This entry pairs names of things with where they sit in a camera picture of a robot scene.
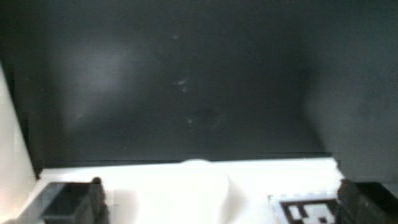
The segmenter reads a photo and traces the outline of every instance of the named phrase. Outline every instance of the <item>white object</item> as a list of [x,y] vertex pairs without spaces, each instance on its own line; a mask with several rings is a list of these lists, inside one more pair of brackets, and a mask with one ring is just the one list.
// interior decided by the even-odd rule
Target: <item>white object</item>
[[0,223],[17,216],[35,178],[0,65]]

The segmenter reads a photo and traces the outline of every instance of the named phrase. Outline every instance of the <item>white surface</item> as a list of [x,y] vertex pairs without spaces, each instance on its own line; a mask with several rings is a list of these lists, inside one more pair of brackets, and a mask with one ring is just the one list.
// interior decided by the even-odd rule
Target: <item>white surface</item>
[[95,176],[111,224],[271,224],[268,195],[335,193],[342,178],[332,159],[44,169],[31,198],[51,181]]
[[33,179],[0,65],[0,223],[17,215]]

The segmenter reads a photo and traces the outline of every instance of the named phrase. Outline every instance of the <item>black object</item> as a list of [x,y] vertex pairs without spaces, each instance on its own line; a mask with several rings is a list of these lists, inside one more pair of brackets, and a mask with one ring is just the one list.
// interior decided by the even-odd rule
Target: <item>black object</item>
[[398,199],[380,183],[342,180],[337,224],[398,224]]
[[106,216],[101,180],[92,183],[67,183],[42,213],[46,224],[102,224]]
[[49,183],[21,216],[8,223],[108,224],[101,179],[90,183]]

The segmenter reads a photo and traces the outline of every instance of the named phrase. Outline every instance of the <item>white wall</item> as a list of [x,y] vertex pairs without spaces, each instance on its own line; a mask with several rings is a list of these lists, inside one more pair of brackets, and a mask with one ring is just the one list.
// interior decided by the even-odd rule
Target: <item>white wall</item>
[[17,215],[33,185],[31,164],[0,64],[0,223]]

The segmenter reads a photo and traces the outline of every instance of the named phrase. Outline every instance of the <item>dark gray wall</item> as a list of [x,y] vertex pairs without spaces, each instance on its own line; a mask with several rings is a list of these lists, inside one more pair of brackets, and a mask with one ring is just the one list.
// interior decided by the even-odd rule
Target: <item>dark gray wall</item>
[[333,5],[307,32],[307,109],[326,150],[356,181],[398,181],[398,4]]
[[394,1],[3,0],[37,170],[328,151],[398,180],[396,26]]

